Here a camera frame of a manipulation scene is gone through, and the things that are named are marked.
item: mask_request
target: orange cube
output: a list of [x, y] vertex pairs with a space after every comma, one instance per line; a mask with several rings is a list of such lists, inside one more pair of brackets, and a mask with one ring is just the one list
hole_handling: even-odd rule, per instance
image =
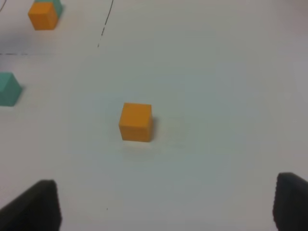
[[119, 122], [122, 140], [150, 142], [152, 135], [152, 106], [125, 103]]
[[28, 15], [35, 30], [53, 30], [58, 23], [52, 2], [34, 2]]

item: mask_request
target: white surface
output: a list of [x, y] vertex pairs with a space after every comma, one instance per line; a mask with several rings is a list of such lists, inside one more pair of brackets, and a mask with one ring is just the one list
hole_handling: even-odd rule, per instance
[[[35, 32], [32, 0], [0, 13], [0, 204], [55, 179], [63, 231], [269, 231], [277, 174], [308, 179], [308, 2], [66, 0]], [[151, 143], [121, 141], [150, 103]]]

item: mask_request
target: teal cube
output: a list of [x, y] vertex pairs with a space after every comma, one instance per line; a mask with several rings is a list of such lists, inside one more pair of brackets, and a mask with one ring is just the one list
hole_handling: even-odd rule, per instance
[[56, 13], [58, 15], [58, 18], [60, 18], [62, 11], [63, 11], [63, 6], [62, 6], [60, 0], [35, 0], [35, 2], [52, 2], [53, 6], [56, 10]]
[[0, 106], [14, 106], [21, 91], [13, 73], [0, 72]]

